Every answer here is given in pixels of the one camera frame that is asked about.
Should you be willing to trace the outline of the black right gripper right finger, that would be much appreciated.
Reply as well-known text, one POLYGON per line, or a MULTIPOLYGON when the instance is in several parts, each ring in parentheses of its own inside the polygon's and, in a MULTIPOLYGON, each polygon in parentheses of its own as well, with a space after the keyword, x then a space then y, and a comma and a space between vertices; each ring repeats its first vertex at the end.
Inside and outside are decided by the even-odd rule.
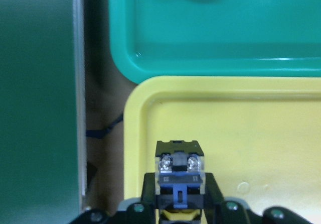
POLYGON ((204 194, 204 214, 207 223, 223 223, 222 203, 224 202, 223 194, 212 173, 205 173, 205 194, 204 194))

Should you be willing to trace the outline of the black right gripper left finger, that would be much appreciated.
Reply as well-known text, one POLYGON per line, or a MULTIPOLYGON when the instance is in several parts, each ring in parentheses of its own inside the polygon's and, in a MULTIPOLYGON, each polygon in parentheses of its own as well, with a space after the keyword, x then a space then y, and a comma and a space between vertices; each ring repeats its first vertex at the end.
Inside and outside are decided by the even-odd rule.
POLYGON ((146 173, 143 178, 140 203, 143 206, 142 223, 160 223, 159 197, 155 190, 155 173, 146 173))

